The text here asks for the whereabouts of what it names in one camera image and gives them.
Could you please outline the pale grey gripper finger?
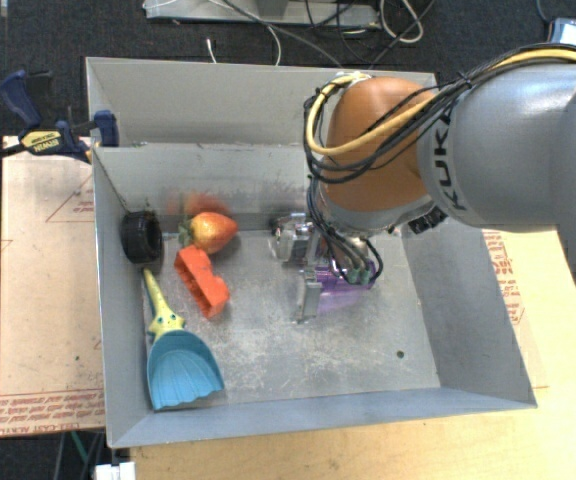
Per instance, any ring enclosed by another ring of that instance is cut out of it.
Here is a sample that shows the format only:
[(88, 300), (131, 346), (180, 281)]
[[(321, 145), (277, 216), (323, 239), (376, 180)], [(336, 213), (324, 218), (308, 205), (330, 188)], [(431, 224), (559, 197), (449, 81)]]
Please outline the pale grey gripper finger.
[(296, 311), (296, 322), (305, 323), (318, 314), (322, 283), (317, 278), (314, 268), (306, 268), (303, 271), (303, 279), (300, 285), (298, 305)]

